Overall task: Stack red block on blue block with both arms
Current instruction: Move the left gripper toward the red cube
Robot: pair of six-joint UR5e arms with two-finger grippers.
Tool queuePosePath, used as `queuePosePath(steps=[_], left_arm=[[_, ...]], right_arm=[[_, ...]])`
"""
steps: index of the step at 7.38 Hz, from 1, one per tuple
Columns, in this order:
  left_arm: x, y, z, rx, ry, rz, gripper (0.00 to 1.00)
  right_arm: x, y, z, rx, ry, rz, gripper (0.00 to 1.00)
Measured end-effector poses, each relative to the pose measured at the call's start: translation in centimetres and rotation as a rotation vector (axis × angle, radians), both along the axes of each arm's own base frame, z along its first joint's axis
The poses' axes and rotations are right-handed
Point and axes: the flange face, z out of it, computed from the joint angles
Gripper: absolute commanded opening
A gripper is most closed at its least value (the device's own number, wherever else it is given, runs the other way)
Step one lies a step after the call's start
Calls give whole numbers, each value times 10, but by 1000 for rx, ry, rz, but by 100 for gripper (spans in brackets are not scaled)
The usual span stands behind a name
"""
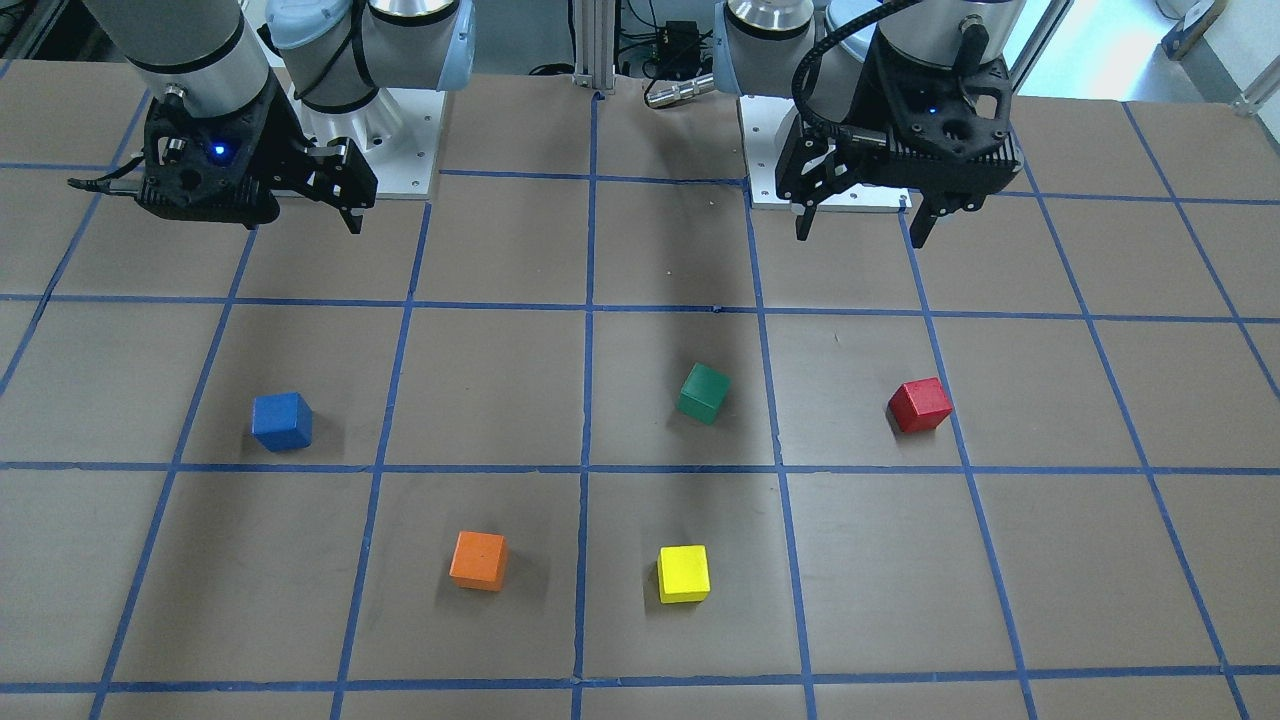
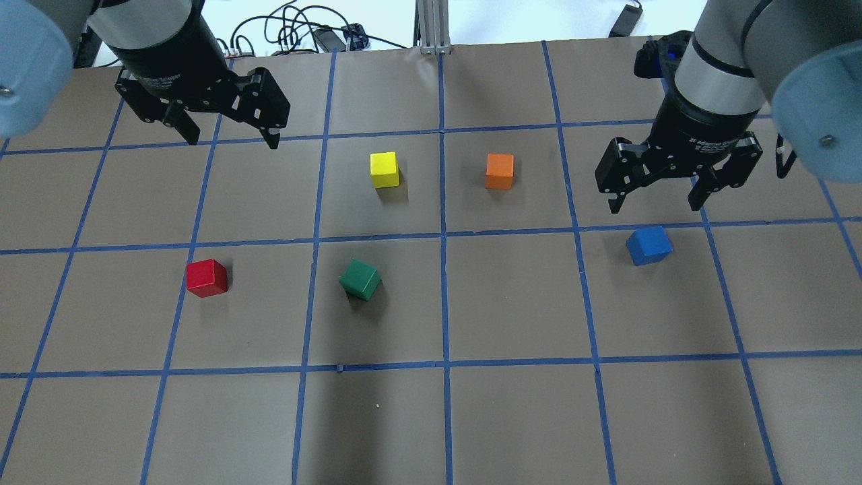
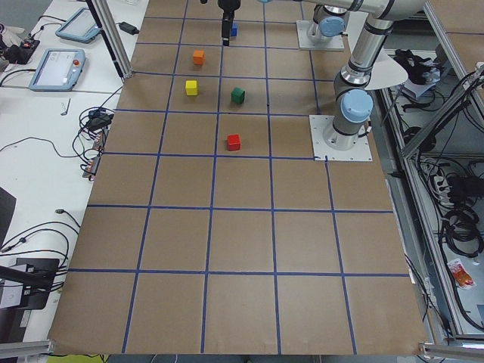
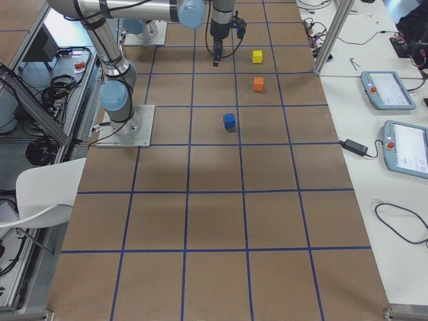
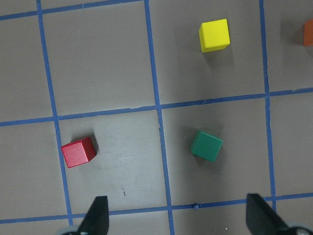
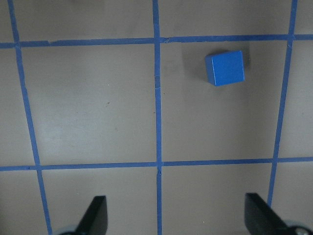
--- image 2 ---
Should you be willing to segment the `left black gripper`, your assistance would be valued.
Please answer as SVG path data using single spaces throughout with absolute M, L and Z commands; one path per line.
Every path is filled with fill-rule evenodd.
M 123 69 L 114 88 L 143 123 L 174 129 L 191 146 L 200 128 L 187 110 L 219 113 L 259 130 L 276 150 L 292 105 L 264 67 L 236 75 L 200 13 L 121 26 L 106 40 Z

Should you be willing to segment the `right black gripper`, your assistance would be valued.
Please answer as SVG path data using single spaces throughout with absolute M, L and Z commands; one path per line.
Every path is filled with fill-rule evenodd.
M 646 142 L 619 136 L 610 140 L 595 169 L 597 189 L 617 214 L 632 191 L 668 176 L 695 174 L 688 203 L 692 211 L 700 211 L 711 194 L 742 187 L 754 171 L 763 148 L 754 132 L 746 130 L 755 117 L 756 111 L 720 115 L 680 94 L 665 95 Z M 726 156 L 720 168 L 711 165 Z

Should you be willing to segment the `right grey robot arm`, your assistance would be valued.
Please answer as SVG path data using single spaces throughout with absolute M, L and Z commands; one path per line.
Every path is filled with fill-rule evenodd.
M 613 138 L 595 169 L 612 213 L 660 179 L 694 177 L 690 209 L 742 187 L 763 148 L 750 125 L 767 106 L 785 178 L 795 160 L 825 181 L 860 181 L 859 1 L 708 1 L 693 31 L 647 41 L 641 79 L 666 93 L 646 140 Z

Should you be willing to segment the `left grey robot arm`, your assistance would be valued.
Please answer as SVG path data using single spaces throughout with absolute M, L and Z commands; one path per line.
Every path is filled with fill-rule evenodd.
M 276 150 L 290 103 L 270 71 L 238 75 L 203 18 L 202 1 L 3 1 L 1 132 L 39 126 L 73 73 L 86 28 L 117 56 L 118 94 L 143 123 L 176 130 L 197 144 L 194 112 L 215 113 L 259 130 Z

